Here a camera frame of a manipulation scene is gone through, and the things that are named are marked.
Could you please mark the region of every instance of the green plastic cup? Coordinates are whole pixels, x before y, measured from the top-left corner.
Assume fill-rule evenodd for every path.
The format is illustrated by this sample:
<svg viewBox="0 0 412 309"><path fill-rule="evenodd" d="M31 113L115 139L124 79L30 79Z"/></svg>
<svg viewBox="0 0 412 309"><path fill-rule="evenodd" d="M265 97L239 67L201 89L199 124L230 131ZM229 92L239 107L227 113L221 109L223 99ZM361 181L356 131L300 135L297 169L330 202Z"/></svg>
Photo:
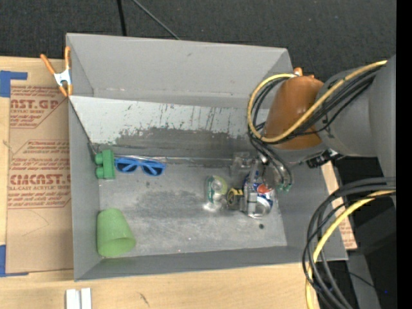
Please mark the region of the green plastic cup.
<svg viewBox="0 0 412 309"><path fill-rule="evenodd" d="M106 209L97 216L97 252L112 258L129 252L136 245L122 211Z"/></svg>

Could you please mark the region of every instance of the black cord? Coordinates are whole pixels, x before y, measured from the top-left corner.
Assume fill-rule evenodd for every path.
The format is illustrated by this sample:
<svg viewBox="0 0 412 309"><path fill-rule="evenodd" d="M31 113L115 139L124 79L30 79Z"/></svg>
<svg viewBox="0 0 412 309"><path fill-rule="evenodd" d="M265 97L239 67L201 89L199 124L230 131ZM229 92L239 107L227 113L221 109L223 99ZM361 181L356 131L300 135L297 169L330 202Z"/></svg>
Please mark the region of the black cord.
<svg viewBox="0 0 412 309"><path fill-rule="evenodd" d="M122 27L122 34L124 37L127 37L126 22L124 20L122 0L116 0L116 2L117 2L118 14L120 17L120 25Z"/></svg>
<svg viewBox="0 0 412 309"><path fill-rule="evenodd" d="M375 76L370 77L361 83L358 83L356 86L351 87L346 93L344 93L343 96L339 97L337 100L333 100L328 103L328 105L318 111L315 115L312 115L304 124L299 126L293 135L297 136L303 136L303 135L309 135L309 134L316 134L320 131L325 130L337 117L339 113L342 112L344 108L346 108L351 102L355 100L361 93L363 93L366 89L369 88L369 85L373 82ZM325 116L329 111L331 111L335 106L340 104L342 101L344 101L346 98L348 98L350 95L355 93L348 101L346 101L343 106L341 106L338 111L332 116L332 118L328 121L328 123L322 128L317 131L311 131L311 132L306 132L307 129L311 128L316 122L318 122L323 116Z"/></svg>
<svg viewBox="0 0 412 309"><path fill-rule="evenodd" d="M163 24L156 16L154 16L145 6L143 6L140 2L137 0L132 0L140 9L142 9L152 20L157 22L162 28L164 28L166 31L168 31L176 40L180 40L180 38L172 31L170 30L165 24Z"/></svg>
<svg viewBox="0 0 412 309"><path fill-rule="evenodd" d="M328 289L326 284L323 282L322 277L320 276L320 273L317 270L317 267L315 266L315 263L313 261L313 253L310 249L310 242L316 236L318 236L318 237L322 236L322 228L324 227L324 225L330 220L330 218L332 218L335 211L337 211L338 209L340 209L344 205L344 204L342 204L342 205L336 207L335 209L333 209L327 215L327 217L325 219L323 219L324 212L325 212L325 210L326 210L329 203L331 203L332 201L334 201L335 199L337 199L341 196L345 196L345 195L348 195L348 194L361 193L361 192L366 192L366 191L385 190L385 189L388 189L388 190L396 189L396 187L393 187L393 186L372 185L372 184L378 184L378 183L383 183L383 182L391 182L393 180L394 180L394 178L372 178L372 179L361 180L361 181L349 183L348 185L345 185L345 186L341 187L340 189L338 189L337 191L335 191L324 202L322 202L322 204L320 204L320 206L315 211L314 215L312 216L312 218L310 220L309 228L308 228L308 234L307 234L307 243L306 243L306 246L304 248L304 252L303 252L303 256L302 256L303 270L305 272L306 278L311 283L311 285L314 286L315 289L318 292L324 292L325 295L327 296L327 298L330 299L334 304L336 304L338 306L338 308L351 308L351 306L350 306L349 303L347 303L346 300L341 299L341 301L344 304L340 303L339 300L330 292L330 290ZM317 218L319 218L318 219L318 226L317 226L316 230L314 232L312 232L315 220ZM306 264L305 264L306 254L308 254L311 269L312 269L312 271L315 275L316 280L319 281L320 285L315 284L314 280L310 279L310 276L308 275L308 271L306 269ZM328 277L332 276L332 273L330 272L328 265L326 267L326 273L328 274ZM333 280L333 276L332 276L331 282L332 282L333 290L338 295L338 297L341 297L341 296L343 297L341 291L339 290L339 287L336 285L335 281Z"/></svg>
<svg viewBox="0 0 412 309"><path fill-rule="evenodd" d="M260 107L265 100L266 96L270 93L270 91L280 82L284 81L284 79L275 79L272 82L269 82L266 84L266 86L260 91L258 94L256 100L253 102L252 105L252 110L254 110L253 113L253 125L256 125L257 119L258 119L258 113L260 110ZM260 130L263 128L265 123L261 123L258 126L255 126L257 130ZM277 172L279 173L281 177L281 183L285 184L285 176L284 176L284 171L281 170L281 166L285 169L285 171L288 173L288 178L289 178L289 185L293 183L293 174L287 164L279 157L279 155L271 148L269 145L266 143L262 142L260 139L258 139L250 130L248 127L248 136L250 139L251 144L255 147L255 149L260 152L265 158L267 158L272 165L276 168Z"/></svg>
<svg viewBox="0 0 412 309"><path fill-rule="evenodd" d="M298 136L305 136L305 135L311 135L311 134L316 134L320 131L325 130L337 117L339 113L342 112L342 110L348 106L353 100L358 97L363 91L369 88L369 85L373 82L373 79L375 78L375 73L377 71L369 71L366 73L363 73L362 75L359 75L357 78L353 79L352 81L346 83L345 85L342 86L341 90L334 95L330 100L324 102L322 106L312 114L311 117L309 117L305 122L303 122L297 129L295 129L292 133L290 133L286 138L280 140L277 143L283 143L286 141L289 141L295 137ZM345 99L347 99L350 95L354 94L347 102L344 103L344 106L339 108L338 112L336 112L331 120L328 121L328 123L323 126L322 129L319 129L317 131L307 131L310 129L312 126L315 125L316 122L318 122L323 116L327 115L328 112L330 112L334 107L336 107L338 104L343 102Z"/></svg>

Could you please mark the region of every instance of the blue sunglasses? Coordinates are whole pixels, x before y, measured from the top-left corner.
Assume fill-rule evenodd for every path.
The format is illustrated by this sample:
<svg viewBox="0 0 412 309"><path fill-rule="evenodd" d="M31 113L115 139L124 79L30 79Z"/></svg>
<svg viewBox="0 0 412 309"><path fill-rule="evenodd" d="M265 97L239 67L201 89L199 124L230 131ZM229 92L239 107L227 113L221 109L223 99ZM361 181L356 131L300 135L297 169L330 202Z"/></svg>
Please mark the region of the blue sunglasses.
<svg viewBox="0 0 412 309"><path fill-rule="evenodd" d="M116 158L115 167L122 173L133 173L138 167L142 167L143 173L149 176L162 175L166 165L154 160L137 160L133 158Z"/></svg>

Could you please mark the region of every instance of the cable bundle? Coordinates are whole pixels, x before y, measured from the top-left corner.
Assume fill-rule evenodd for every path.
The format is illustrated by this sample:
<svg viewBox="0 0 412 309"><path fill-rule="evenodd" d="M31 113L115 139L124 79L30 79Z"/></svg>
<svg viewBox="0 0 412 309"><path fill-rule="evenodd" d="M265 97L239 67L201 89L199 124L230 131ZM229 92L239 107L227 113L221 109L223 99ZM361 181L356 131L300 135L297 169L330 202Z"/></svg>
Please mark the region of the cable bundle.
<svg viewBox="0 0 412 309"><path fill-rule="evenodd" d="M336 190L317 208L309 222L308 232L306 235L307 244L304 248L302 256L303 270L306 275L306 303L308 308L313 308L312 298L310 295L310 286L312 286L328 308L352 309L352 306L345 299L332 276L330 267L324 255L323 247L340 222L344 218L348 217L353 211L378 197L395 194L396 185L392 184L395 184L395 178L368 178L365 180L352 182ZM361 200L357 200L355 203L347 207L344 212L341 213L328 227L328 229L323 232L326 224L332 220L335 213L345 206L345 204L339 205L324 216L329 204L337 198L350 194L362 194L365 197ZM319 255L324 271L326 272L326 282L319 273L319 270L315 264ZM326 285L327 283L332 286L332 290L330 290Z"/></svg>
<svg viewBox="0 0 412 309"><path fill-rule="evenodd" d="M263 125L256 125L256 116L259 112L261 102L267 96L268 91L273 88L271 85L278 84L280 81L291 77L296 77L294 74L287 73L271 76L261 82L252 92L247 108L248 128L256 140L269 144L280 144L297 136L323 131L336 119L337 115L342 112L346 106L370 86L378 70L385 65L386 62L387 61L380 61L364 66L345 76L343 79L334 82L315 104L295 122L295 124L284 133L273 138L267 138L260 133ZM326 122L322 129L308 132L308 129L322 119L322 117L326 116L332 109L339 106L339 104L342 104L342 106Z"/></svg>

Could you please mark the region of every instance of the metal clamp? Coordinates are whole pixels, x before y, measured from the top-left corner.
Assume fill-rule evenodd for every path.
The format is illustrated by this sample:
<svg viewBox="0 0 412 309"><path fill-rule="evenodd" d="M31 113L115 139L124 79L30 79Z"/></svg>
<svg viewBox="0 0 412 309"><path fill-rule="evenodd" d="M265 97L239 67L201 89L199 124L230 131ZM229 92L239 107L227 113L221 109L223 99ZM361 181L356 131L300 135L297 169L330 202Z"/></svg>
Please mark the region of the metal clamp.
<svg viewBox="0 0 412 309"><path fill-rule="evenodd" d="M71 59L70 59L70 47L67 46L64 49L64 63L66 69L61 73L56 73L54 67L48 60L47 56L44 54L40 55L41 60L45 63L47 70L55 77L57 84L59 85L59 89L62 94L67 97L73 94L73 84L71 83Z"/></svg>

